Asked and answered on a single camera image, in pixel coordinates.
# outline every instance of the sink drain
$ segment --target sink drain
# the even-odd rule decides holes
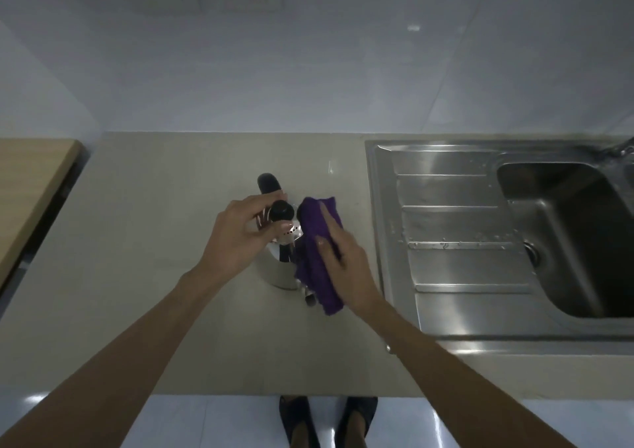
[[[537,251],[531,243],[528,241],[524,242],[524,249],[526,250],[526,254],[528,255],[528,259],[531,260],[531,264],[534,268],[540,265],[542,262],[542,257],[540,256],[540,252]]]

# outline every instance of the faucet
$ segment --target faucet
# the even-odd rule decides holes
[[[631,155],[632,153],[634,153],[634,137],[620,144],[617,144],[616,146],[603,149],[598,153],[598,158],[600,161],[603,161],[608,157],[620,159],[627,155]]]

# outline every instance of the black slipper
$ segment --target black slipper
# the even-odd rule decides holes
[[[348,420],[350,420],[350,415],[352,415],[353,411],[358,411],[363,417],[363,420],[365,420],[365,433],[363,434],[365,437],[370,429],[370,423],[372,423],[372,419],[376,413],[377,405],[378,398],[376,398],[376,396],[372,398],[359,396],[348,397],[345,401],[344,414],[341,417],[341,421],[339,421],[339,426],[335,433],[335,446],[337,448],[344,448],[345,446],[345,432],[348,428]]]
[[[311,407],[308,404],[308,398],[298,396],[293,401],[287,402],[283,396],[280,396],[280,417],[281,424],[284,425],[286,437],[289,439],[289,444],[297,425],[304,422],[306,428],[308,428],[309,448],[320,448],[317,431],[315,431],[315,426],[313,425],[313,417],[311,416]]]

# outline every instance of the white tile floor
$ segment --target white tile floor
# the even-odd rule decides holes
[[[0,433],[37,402],[37,394],[0,388]],[[313,397],[321,446],[333,447],[343,398]],[[625,448],[634,439],[634,402],[531,400],[526,406],[579,448]],[[367,437],[373,447],[456,448],[424,398],[381,398]],[[283,448],[277,396],[151,396],[125,448]]]

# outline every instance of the purple cloth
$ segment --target purple cloth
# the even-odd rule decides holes
[[[341,258],[341,256],[339,255],[337,246],[332,243],[326,220],[321,214],[320,201],[326,205],[329,213],[335,221],[337,221],[339,226],[341,226],[341,219],[339,218],[339,214],[337,214],[334,197],[329,197],[328,199],[306,197],[304,201],[302,201],[302,204],[299,205],[297,210],[297,219],[302,225],[304,236],[300,238],[302,242],[296,245],[296,258],[294,261],[297,264],[297,270],[295,271],[295,277],[314,291],[317,300],[323,307],[324,313],[330,316],[341,310],[344,304],[335,292],[334,286],[332,286],[332,281],[330,281],[326,266],[323,260],[321,260],[321,256],[317,250],[315,236],[328,239],[333,246],[337,258]]]

